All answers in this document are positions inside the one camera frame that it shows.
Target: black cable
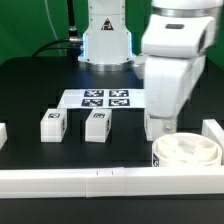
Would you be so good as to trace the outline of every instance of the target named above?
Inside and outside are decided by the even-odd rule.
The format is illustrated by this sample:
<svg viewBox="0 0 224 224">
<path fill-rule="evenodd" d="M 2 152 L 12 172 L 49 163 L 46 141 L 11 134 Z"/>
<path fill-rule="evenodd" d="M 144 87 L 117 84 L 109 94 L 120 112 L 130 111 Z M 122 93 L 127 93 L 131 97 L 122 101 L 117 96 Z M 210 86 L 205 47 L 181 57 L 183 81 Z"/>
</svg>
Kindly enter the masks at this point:
<svg viewBox="0 0 224 224">
<path fill-rule="evenodd" d="M 60 40 L 52 41 L 48 44 L 43 45 L 41 48 L 39 48 L 37 51 L 35 51 L 33 53 L 32 57 L 36 57 L 41 51 L 44 51 L 45 49 L 48 49 L 48 47 L 50 47 L 52 45 L 55 45 L 55 44 L 58 44 L 58 43 L 67 43 L 67 42 L 69 42 L 69 39 L 60 39 Z"/>
<path fill-rule="evenodd" d="M 69 26 L 75 26 L 75 16 L 72 0 L 67 0 Z"/>
<path fill-rule="evenodd" d="M 41 53 L 41 52 L 43 52 L 43 51 L 48 51 L 48 50 L 63 50 L 63 49 L 68 50 L 70 48 L 69 47 L 48 47 L 48 48 L 42 49 L 40 52 L 38 52 L 38 54 Z"/>
<path fill-rule="evenodd" d="M 69 22 L 69 37 L 77 36 L 77 29 L 75 27 L 75 15 L 73 9 L 73 0 L 67 0 L 68 8 L 68 22 Z"/>
</svg>

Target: black tabletop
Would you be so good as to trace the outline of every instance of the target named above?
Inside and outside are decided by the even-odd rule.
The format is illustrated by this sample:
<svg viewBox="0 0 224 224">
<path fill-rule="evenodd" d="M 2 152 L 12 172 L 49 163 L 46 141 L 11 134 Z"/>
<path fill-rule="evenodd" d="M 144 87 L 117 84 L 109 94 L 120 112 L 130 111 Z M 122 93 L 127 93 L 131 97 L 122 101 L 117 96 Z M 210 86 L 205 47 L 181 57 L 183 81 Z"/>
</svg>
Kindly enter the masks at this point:
<svg viewBox="0 0 224 224">
<path fill-rule="evenodd" d="M 151 166 L 143 109 L 113 110 L 105 144 L 84 141 L 90 110 L 68 110 L 63 142 L 40 142 L 40 121 L 65 89 L 107 88 L 143 88 L 143 82 L 132 70 L 86 71 L 66 58 L 6 61 L 0 67 L 0 122 L 7 125 L 8 141 L 0 169 Z M 208 62 L 179 115 L 178 130 L 200 133 L 203 119 L 224 127 L 223 97 L 224 72 Z M 223 208 L 223 195 L 0 200 L 0 223 L 213 223 L 223 221 Z"/>
</svg>

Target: cable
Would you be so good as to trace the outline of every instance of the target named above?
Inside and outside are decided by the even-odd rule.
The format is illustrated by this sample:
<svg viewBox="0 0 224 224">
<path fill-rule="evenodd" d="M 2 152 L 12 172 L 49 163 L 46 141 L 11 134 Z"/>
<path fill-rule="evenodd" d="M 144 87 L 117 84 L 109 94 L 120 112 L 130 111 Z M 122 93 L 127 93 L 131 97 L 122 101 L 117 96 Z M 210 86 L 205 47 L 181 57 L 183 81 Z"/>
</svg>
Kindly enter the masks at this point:
<svg viewBox="0 0 224 224">
<path fill-rule="evenodd" d="M 45 9 L 46 9 L 46 13 L 47 13 L 48 22 L 49 22 L 49 25 L 50 25 L 51 30 L 53 32 L 54 38 L 55 38 L 55 40 L 58 40 L 57 33 L 55 31 L 54 25 L 53 25 L 52 20 L 51 20 L 51 15 L 50 15 L 49 7 L 48 7 L 48 0 L 45 0 Z"/>
<path fill-rule="evenodd" d="M 43 45 L 41 48 L 39 48 L 37 51 L 35 51 L 32 55 L 32 57 L 36 57 L 41 51 L 44 51 L 45 49 L 49 49 L 48 47 L 55 45 L 55 44 L 59 44 L 59 43 L 67 43 L 69 42 L 69 39 L 60 39 L 60 40 L 55 40 L 52 41 L 48 44 Z"/>
<path fill-rule="evenodd" d="M 67 0 L 67 8 L 68 8 L 68 22 L 69 22 L 69 37 L 77 36 L 77 29 L 75 26 L 75 16 L 73 9 L 73 0 Z"/>
<path fill-rule="evenodd" d="M 67 49 L 69 49 L 69 47 L 48 47 L 48 48 L 44 48 L 44 49 L 42 49 L 40 52 L 38 52 L 37 54 L 39 54 L 39 53 L 41 53 L 41 52 L 43 52 L 43 51 L 48 51 L 48 50 L 63 50 L 63 49 L 65 49 L 65 50 L 67 50 Z"/>
</svg>

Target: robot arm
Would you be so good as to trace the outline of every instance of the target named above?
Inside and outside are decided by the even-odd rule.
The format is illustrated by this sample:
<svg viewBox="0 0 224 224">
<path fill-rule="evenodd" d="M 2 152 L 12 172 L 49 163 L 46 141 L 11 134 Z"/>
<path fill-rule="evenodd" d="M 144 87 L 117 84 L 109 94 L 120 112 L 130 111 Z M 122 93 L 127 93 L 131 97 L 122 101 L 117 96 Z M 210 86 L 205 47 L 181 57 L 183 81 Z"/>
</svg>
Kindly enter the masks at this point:
<svg viewBox="0 0 224 224">
<path fill-rule="evenodd" d="M 204 52 L 215 42 L 223 0 L 153 0 L 154 13 L 142 39 L 146 111 L 175 132 L 177 116 L 205 64 Z"/>
</svg>

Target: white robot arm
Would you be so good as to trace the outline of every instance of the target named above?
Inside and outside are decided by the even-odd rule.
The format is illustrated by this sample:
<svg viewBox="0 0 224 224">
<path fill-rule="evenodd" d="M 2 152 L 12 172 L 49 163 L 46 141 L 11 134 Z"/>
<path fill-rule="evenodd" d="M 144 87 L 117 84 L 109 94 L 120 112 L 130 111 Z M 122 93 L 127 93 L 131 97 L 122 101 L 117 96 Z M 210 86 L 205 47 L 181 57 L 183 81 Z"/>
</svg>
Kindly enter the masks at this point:
<svg viewBox="0 0 224 224">
<path fill-rule="evenodd" d="M 177 116 L 215 42 L 223 0 L 153 0 L 153 14 L 142 39 L 146 111 L 176 130 Z"/>
<path fill-rule="evenodd" d="M 96 71 L 129 68 L 135 55 L 131 33 L 125 26 L 125 0 L 88 0 L 88 11 L 80 66 Z"/>
</svg>

